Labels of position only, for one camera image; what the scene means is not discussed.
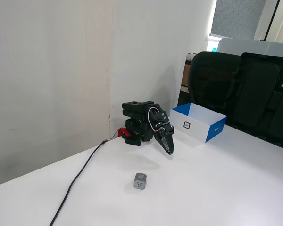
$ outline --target blue and white box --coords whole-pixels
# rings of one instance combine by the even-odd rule
[[[222,132],[226,116],[189,103],[173,108],[170,121],[175,129],[206,143]]]

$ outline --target black office chair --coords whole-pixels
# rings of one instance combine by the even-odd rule
[[[202,52],[191,63],[190,101],[226,124],[283,147],[283,58]]]
[[[189,74],[190,101],[223,113],[239,60],[240,56],[225,53],[197,54]]]

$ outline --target white table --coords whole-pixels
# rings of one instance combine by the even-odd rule
[[[107,142],[55,226],[283,226],[283,149],[230,127],[206,144],[175,131],[174,144],[168,156],[155,139]],[[0,226],[48,225],[92,150],[0,185]]]

